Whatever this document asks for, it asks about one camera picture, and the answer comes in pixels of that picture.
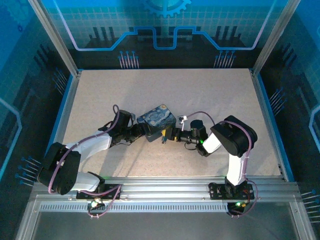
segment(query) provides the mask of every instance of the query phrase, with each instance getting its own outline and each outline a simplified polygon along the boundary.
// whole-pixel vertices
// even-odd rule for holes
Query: beige table surface
[[[258,135],[247,174],[280,174],[248,69],[84,70],[63,143],[79,141],[113,120],[113,104],[137,117],[160,104],[176,117],[206,111],[216,123],[234,115]],[[209,118],[202,114],[196,118],[203,120],[209,133]],[[162,145],[160,138],[148,142],[141,137],[130,146],[114,146],[84,160],[79,171],[104,177],[224,176],[228,156],[223,147],[201,157],[197,151],[186,150],[181,142]]]

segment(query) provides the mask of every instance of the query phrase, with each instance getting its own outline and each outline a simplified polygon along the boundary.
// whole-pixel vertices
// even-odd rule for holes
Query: gear graphic
[[[7,11],[11,17],[21,24],[28,19],[29,16],[29,2],[28,0],[2,0],[0,3],[6,6]]]
[[[145,10],[157,17],[173,17],[180,14],[181,10],[186,10],[186,5],[191,4],[191,0],[142,0]]]

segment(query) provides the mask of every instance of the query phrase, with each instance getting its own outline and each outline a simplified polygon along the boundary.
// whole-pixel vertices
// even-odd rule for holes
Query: robotic arm
[[[182,128],[166,126],[162,131],[162,143],[166,140],[185,142],[185,144],[195,144],[195,148],[201,156],[208,157],[214,153],[221,145],[229,152],[229,169],[225,178],[225,190],[231,199],[246,187],[245,170],[247,165],[247,152],[254,147],[258,137],[256,132],[235,118],[227,117],[224,121],[215,124],[210,128],[211,133],[207,134],[206,128],[201,120],[193,120],[190,123],[190,131],[183,129],[186,116],[179,117]],[[92,155],[116,146],[120,141],[133,143],[138,138],[148,135],[147,129],[152,128],[146,122],[133,124],[134,114],[119,110],[119,117],[110,123],[116,123],[112,130],[108,130],[108,123],[99,128],[91,139],[77,145],[64,159],[54,178],[52,189],[64,195],[70,191],[89,191],[92,193],[102,193],[105,191],[105,180],[92,172],[78,172],[80,161]],[[50,180],[57,167],[57,163],[62,156],[72,146],[77,143],[54,143],[50,146],[42,162],[42,169],[38,174],[38,181],[45,186],[49,186]]]

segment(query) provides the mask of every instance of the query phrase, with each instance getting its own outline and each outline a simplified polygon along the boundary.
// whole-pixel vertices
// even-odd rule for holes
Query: enclosure
[[[318,1],[7,0],[0,12],[3,239],[320,237]],[[50,195],[36,177],[49,146],[92,135],[114,104],[255,129],[252,212],[232,219],[232,201],[210,198],[228,172],[223,147],[203,157],[161,138],[80,163],[122,185],[101,219],[76,191]],[[206,115],[193,119],[209,133]]]

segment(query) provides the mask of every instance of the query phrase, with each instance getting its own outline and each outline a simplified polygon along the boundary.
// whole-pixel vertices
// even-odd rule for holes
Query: purple cable
[[[103,213],[97,214],[96,216],[90,214],[89,212],[87,212],[87,214],[88,214],[91,218],[97,218],[97,219],[98,219],[99,217],[102,217],[103,215],[105,215],[105,214],[109,211],[109,209],[112,207],[112,205],[114,204],[114,201],[116,200],[116,197],[117,197],[117,195],[118,195],[119,192],[120,192],[120,189],[121,189],[121,185],[118,186],[118,189],[117,189],[117,191],[116,191],[116,193],[115,193],[112,201],[108,204],[108,207],[106,208],[106,210],[105,210]]]
[[[111,126],[110,128],[108,128],[106,131],[101,132],[101,133],[99,133],[99,134],[97,134],[97,135],[88,136],[88,137],[80,140],[78,143],[76,143],[75,145],[73,145],[72,147],[70,147],[70,148],[65,152],[65,154],[62,156],[62,158],[60,159],[59,163],[56,165],[55,170],[54,170],[54,172],[53,172],[53,174],[52,174],[52,176],[51,176],[50,182],[49,182],[48,192],[49,192],[50,194],[54,194],[54,193],[55,193],[54,191],[52,191],[52,185],[54,184],[54,180],[55,180],[55,178],[56,178],[56,176],[57,176],[58,170],[59,170],[61,164],[63,163],[63,161],[66,159],[67,155],[68,155],[73,149],[75,149],[78,145],[84,143],[84,142],[87,141],[87,140],[90,140],[90,139],[93,139],[93,138],[96,138],[96,137],[100,137],[101,135],[108,133],[110,130],[112,130],[112,129],[115,127],[115,125],[117,124],[117,122],[118,122],[118,120],[119,120],[119,115],[120,115],[119,106],[115,104],[115,105],[113,105],[112,108],[113,108],[113,112],[116,114],[116,119],[115,119],[114,123],[112,124],[112,126]]]
[[[108,191],[104,191],[104,192],[99,192],[99,193],[96,193],[96,192],[91,192],[91,191],[86,191],[86,190],[82,190],[80,191],[81,193],[84,193],[84,194],[88,194],[88,195],[91,195],[91,196],[102,196],[102,195],[107,195],[108,193],[111,193],[112,191],[116,190],[117,188],[121,187],[121,185],[117,185],[111,189],[109,189]]]
[[[191,113],[190,115],[186,116],[186,118],[188,119],[188,118],[190,118],[191,116],[196,115],[196,114],[205,114],[205,115],[207,115],[207,116],[211,119],[213,125],[216,125],[214,119],[213,119],[207,112],[205,112],[205,111],[196,111],[196,112]]]
[[[249,212],[251,212],[251,210],[254,208],[254,206],[256,205],[257,201],[258,201],[258,187],[257,187],[257,184],[254,182],[254,181],[251,181],[247,178],[247,161],[248,161],[248,157],[249,157],[249,153],[252,149],[252,141],[251,141],[251,137],[248,133],[247,130],[245,130],[244,127],[240,126],[239,124],[233,122],[233,121],[222,121],[222,123],[227,123],[227,124],[230,124],[230,125],[233,125],[237,128],[239,128],[241,131],[244,132],[244,134],[246,135],[246,137],[248,138],[248,141],[249,141],[249,147],[248,147],[248,151],[246,151],[245,153],[245,159],[244,159],[244,162],[243,162],[243,169],[242,169],[242,175],[244,175],[244,178],[247,182],[249,183],[252,183],[255,187],[255,190],[256,190],[256,197],[254,199],[254,202],[252,204],[252,206],[249,208],[248,211],[246,211],[245,213],[241,214],[241,215],[238,215],[239,217],[243,217],[245,215],[247,215]]]

